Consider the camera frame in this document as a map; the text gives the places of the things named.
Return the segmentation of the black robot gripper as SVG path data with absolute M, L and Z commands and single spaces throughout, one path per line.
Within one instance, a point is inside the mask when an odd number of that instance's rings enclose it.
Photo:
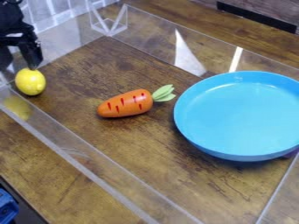
M 43 62 L 42 42 L 38 40 L 34 26 L 25 22 L 22 2 L 23 0 L 0 0 L 0 72 L 14 62 L 7 46 L 19 46 L 31 70 L 35 70 Z

